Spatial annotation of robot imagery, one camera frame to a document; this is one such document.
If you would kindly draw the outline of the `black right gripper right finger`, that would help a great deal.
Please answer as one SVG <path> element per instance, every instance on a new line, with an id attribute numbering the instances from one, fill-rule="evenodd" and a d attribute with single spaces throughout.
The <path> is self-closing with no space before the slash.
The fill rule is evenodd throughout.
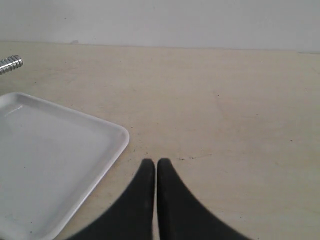
<path id="1" fill-rule="evenodd" d="M 161 240 L 247 240 L 213 215 L 186 187 L 170 159 L 157 162 L 157 218 Z"/>

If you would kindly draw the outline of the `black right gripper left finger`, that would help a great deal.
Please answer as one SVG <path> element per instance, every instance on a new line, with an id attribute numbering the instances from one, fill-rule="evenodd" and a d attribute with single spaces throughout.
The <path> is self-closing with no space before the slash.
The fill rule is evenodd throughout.
<path id="1" fill-rule="evenodd" d="M 145 158 L 120 197 L 70 240 L 152 240 L 155 164 Z"/>

